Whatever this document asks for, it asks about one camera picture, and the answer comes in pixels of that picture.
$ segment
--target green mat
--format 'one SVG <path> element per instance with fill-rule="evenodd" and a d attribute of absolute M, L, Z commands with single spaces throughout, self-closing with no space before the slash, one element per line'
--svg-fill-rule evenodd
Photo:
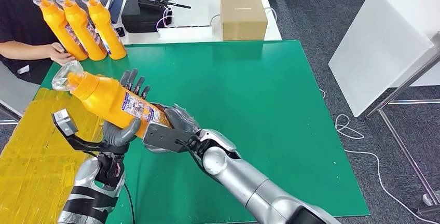
<path fill-rule="evenodd" d="M 82 65 L 114 78 L 137 68 L 152 87 L 149 101 L 186 108 L 287 192 L 334 216 L 369 215 L 298 41 L 134 45 L 127 52 Z M 137 223 L 254 220 L 188 153 L 153 154 L 137 139 L 124 163 Z M 131 223 L 124 191 L 107 223 Z"/>

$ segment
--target floor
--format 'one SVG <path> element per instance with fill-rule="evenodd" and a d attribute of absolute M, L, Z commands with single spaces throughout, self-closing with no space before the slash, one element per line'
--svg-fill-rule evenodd
<path fill-rule="evenodd" d="M 340 135 L 344 147 L 377 154 L 385 187 L 409 208 L 417 209 L 423 206 L 423 188 L 391 133 L 379 116 L 367 120 L 364 116 L 354 118 L 350 114 L 350 109 L 327 65 L 364 1 L 270 0 L 270 4 L 278 14 L 282 38 L 301 41 L 316 80 L 320 88 L 326 92 L 325 101 L 333 120 L 339 114 L 346 114 L 350 117 L 349 126 L 365 135 L 361 140 Z M 435 97 L 440 97 L 440 87 L 411 88 L 401 96 L 402 99 Z M 440 160 L 437 157 L 440 146 L 434 145 L 440 137 L 440 119 L 437 117 L 440 115 L 440 108 L 436 105 L 389 106 L 386 113 L 406 141 L 408 149 L 418 161 L 431 186 L 440 189 Z M 11 132 L 11 127 L 0 129 L 0 148 L 3 148 Z M 383 192 L 379 185 L 374 157 L 348 154 L 348 158 L 371 216 L 339 218 L 341 223 L 425 223 L 416 220 Z M 438 222 L 440 213 L 428 215 L 426 218 Z"/>

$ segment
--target orange bottle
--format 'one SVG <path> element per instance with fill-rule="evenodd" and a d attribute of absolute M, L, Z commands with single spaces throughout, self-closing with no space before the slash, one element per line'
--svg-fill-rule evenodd
<path fill-rule="evenodd" d="M 67 22 L 64 11 L 58 8 L 53 0 L 33 0 L 33 2 L 40 7 L 44 20 L 66 51 L 79 61 L 85 60 L 88 55 Z"/>
<path fill-rule="evenodd" d="M 75 0 L 57 0 L 57 3 L 63 7 L 67 21 L 89 53 L 89 58 L 94 61 L 104 59 L 107 51 L 101 38 L 90 24 L 86 11 L 81 9 Z"/>
<path fill-rule="evenodd" d="M 150 121 L 171 127 L 165 114 L 125 89 L 115 79 L 99 77 L 83 71 L 78 61 L 61 67 L 52 80 L 55 90 L 70 91 L 82 101 L 87 110 L 114 125 L 125 128 L 133 116 L 141 119 L 136 136 L 143 138 Z"/>
<path fill-rule="evenodd" d="M 119 60 L 127 55 L 118 33 L 112 26 L 110 12 L 101 4 L 101 0 L 82 0 L 89 8 L 89 15 L 101 36 L 108 55 Z"/>

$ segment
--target robot finger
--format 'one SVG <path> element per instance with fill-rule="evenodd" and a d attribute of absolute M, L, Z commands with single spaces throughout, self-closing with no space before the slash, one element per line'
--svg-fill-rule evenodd
<path fill-rule="evenodd" d="M 127 81 L 127 89 L 131 91 L 131 88 L 133 87 L 133 83 L 134 83 L 134 79 L 136 78 L 136 75 L 138 75 L 138 70 L 136 68 L 134 68 L 131 73 L 130 76 L 128 77 L 128 81 Z"/>
<path fill-rule="evenodd" d="M 142 93 L 141 93 L 141 98 L 142 99 L 146 99 L 147 98 L 147 94 L 148 94 L 149 91 L 150 91 L 150 86 L 146 86 L 144 88 L 144 90 L 142 91 Z"/>
<path fill-rule="evenodd" d="M 128 80 L 128 77 L 129 77 L 129 76 L 130 76 L 130 71 L 125 70 L 124 73 L 122 74 L 121 79 L 119 80 L 119 83 L 120 83 L 123 87 L 126 87 L 127 80 Z"/>
<path fill-rule="evenodd" d="M 142 83 L 144 83 L 144 81 L 145 81 L 145 77 L 144 77 L 144 76 L 141 76 L 141 77 L 139 78 L 139 80 L 137 81 L 136 86 L 135 86 L 134 89 L 133 89 L 133 93 L 134 93 L 134 94 L 137 95 L 137 94 L 139 93 L 139 91 L 141 90 Z"/>

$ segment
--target metal stand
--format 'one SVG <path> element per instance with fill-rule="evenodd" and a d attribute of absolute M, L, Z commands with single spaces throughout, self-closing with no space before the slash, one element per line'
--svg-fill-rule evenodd
<path fill-rule="evenodd" d="M 397 144 L 400 146 L 401 150 L 405 154 L 405 157 L 408 159 L 409 163 L 411 164 L 412 168 L 416 172 L 417 177 L 421 181 L 425 191 L 426 191 L 426 197 L 428 200 L 432 203 L 432 206 L 424 207 L 418 210 L 418 214 L 423 215 L 427 214 L 433 211 L 440 210 L 440 203 L 437 198 L 437 195 L 435 194 L 434 190 L 431 188 L 430 184 L 426 180 L 425 176 L 423 175 L 422 171 L 418 167 L 417 163 L 409 153 L 408 149 L 405 146 L 405 143 L 400 138 L 398 133 L 396 132 L 395 128 L 391 124 L 390 120 L 386 116 L 385 112 L 383 111 L 383 108 L 390 104 L 390 105 L 402 105 L 402 104 L 436 104 L 440 103 L 440 100 L 401 100 L 401 101 L 394 101 L 394 99 L 399 96 L 403 91 L 405 91 L 411 84 L 413 84 L 417 79 L 419 79 L 422 75 L 424 75 L 428 70 L 430 70 L 434 65 L 436 65 L 438 62 L 440 62 L 440 32 L 437 32 L 437 34 L 434 35 L 432 38 L 432 42 L 435 44 L 437 48 L 437 53 L 421 68 L 419 68 L 413 75 L 411 75 L 408 79 L 406 79 L 396 90 L 394 90 L 388 97 L 385 98 L 379 105 L 377 105 L 369 114 L 367 114 L 366 118 L 370 119 L 371 116 L 378 112 L 380 116 L 382 117 L 383 121 L 387 125 L 388 129 L 391 131 L 391 133 L 394 136 L 394 139 L 396 140 Z"/>
<path fill-rule="evenodd" d="M 18 121 L 20 121 L 20 119 L 21 119 L 20 116 L 18 116 L 13 111 L 9 110 L 2 103 L 0 103 L 0 113 L 2 113 L 3 115 L 6 115 L 9 118 L 11 118 L 11 119 L 8 119 L 8 120 L 0 120 L 0 125 L 18 124 Z"/>

